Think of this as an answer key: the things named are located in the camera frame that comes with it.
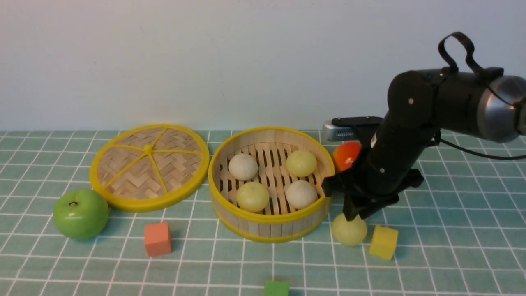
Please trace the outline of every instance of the black strap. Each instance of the black strap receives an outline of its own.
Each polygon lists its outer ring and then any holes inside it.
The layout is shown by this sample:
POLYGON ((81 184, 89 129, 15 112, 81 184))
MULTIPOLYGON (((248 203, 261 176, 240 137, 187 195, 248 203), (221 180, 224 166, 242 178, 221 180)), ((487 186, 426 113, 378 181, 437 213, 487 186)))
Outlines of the black strap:
POLYGON ((460 44, 462 44, 462 46, 466 50, 466 64, 478 77, 484 80, 493 80, 496 77, 502 76, 504 74, 504 69, 502 68, 482 68, 479 64, 477 64, 477 62, 475 62, 475 60, 473 59, 475 46, 473 45, 473 42, 461 32, 454 32, 449 34, 438 44, 438 52, 440 56, 444 59, 444 61, 448 63, 450 67, 450 73, 458 72, 459 68, 457 66, 457 63, 453 60, 453 58, 446 52, 446 48, 444 46, 446 39, 448 39, 449 37, 454 37, 456 40, 458 40, 458 42, 460 42, 460 44))

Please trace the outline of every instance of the green apple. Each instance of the green apple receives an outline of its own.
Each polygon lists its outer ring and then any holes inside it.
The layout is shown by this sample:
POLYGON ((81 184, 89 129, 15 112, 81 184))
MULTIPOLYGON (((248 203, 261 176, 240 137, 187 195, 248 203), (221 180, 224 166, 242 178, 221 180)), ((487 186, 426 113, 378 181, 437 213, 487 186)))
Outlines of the green apple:
POLYGON ((108 220, 108 203, 90 189, 66 193, 53 209, 57 230, 72 240, 82 241, 99 235, 108 220))

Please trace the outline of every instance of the green cube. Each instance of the green cube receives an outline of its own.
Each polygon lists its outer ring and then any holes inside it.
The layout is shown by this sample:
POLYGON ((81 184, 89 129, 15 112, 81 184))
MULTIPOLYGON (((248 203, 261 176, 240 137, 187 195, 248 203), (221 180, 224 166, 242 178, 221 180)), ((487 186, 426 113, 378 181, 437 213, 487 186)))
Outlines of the green cube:
POLYGON ((289 296, 290 284, 287 282, 267 281, 265 283, 265 296, 289 296))

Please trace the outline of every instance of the yellow bun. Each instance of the yellow bun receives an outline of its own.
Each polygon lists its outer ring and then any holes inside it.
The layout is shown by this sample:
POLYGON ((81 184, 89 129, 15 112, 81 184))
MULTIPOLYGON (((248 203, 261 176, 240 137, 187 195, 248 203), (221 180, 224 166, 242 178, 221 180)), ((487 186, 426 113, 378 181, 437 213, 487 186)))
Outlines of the yellow bun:
POLYGON ((316 170, 318 161, 309 151, 296 150, 287 158, 287 171, 296 177, 306 177, 316 170))
POLYGON ((347 221, 343 213, 339 214, 331 225, 332 237, 342 245, 359 245, 367 236, 367 225, 360 216, 347 221))
POLYGON ((256 213, 263 210, 270 200, 265 186, 258 182, 247 182, 236 191, 236 200, 240 208, 256 213))

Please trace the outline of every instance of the orange cube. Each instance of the orange cube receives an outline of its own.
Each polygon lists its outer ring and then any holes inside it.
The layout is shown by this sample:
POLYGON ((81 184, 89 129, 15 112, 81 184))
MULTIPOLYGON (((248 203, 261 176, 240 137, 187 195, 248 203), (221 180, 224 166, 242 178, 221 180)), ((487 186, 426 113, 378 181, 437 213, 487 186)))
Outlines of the orange cube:
POLYGON ((146 225, 144 246, 150 257, 171 253, 171 234, 168 222, 146 225))

